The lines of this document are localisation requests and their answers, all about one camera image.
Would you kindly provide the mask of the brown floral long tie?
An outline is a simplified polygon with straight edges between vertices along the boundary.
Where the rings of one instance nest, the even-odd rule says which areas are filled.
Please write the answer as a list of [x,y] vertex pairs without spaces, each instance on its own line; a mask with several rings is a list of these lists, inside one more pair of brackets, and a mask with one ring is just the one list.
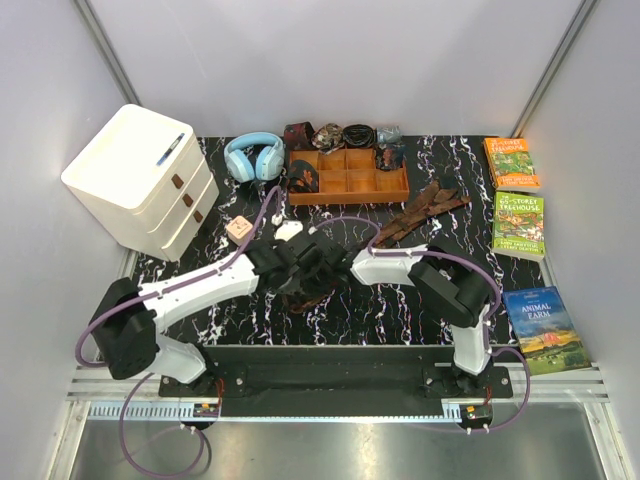
[[[374,241],[374,247],[391,248],[425,224],[429,218],[464,207],[470,202],[471,197],[463,195],[458,187],[447,188],[444,178],[436,179],[381,228],[378,240],[374,239],[375,234],[371,234],[356,247],[347,247],[346,252],[355,254],[358,248],[366,247],[371,240]],[[320,280],[313,280],[307,286],[300,285],[296,291],[284,293],[283,302],[292,313],[302,313],[319,304],[337,287],[348,283],[344,274],[339,274],[337,280],[322,277]]]

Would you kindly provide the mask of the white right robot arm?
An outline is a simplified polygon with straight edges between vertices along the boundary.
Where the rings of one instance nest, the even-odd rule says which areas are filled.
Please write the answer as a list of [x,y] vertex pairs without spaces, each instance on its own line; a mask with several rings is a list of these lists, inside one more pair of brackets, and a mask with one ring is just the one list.
[[454,384],[466,396],[476,396],[490,383],[486,367],[492,350],[487,321],[501,299],[494,278],[459,248],[431,243],[409,248],[364,247],[346,250],[322,232],[313,236],[327,247],[327,257],[362,285],[397,284],[415,288],[426,311],[450,325],[454,342]]

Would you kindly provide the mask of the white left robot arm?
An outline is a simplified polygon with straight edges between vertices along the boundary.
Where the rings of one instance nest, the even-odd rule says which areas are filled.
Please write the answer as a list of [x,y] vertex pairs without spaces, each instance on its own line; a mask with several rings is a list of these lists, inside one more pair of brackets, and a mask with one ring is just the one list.
[[155,373],[203,396],[214,388],[216,372],[199,347],[168,338],[164,331],[226,300],[319,288],[343,254],[321,232],[300,232],[289,240],[251,240],[217,263],[145,287],[122,278],[103,297],[91,335],[112,379]]

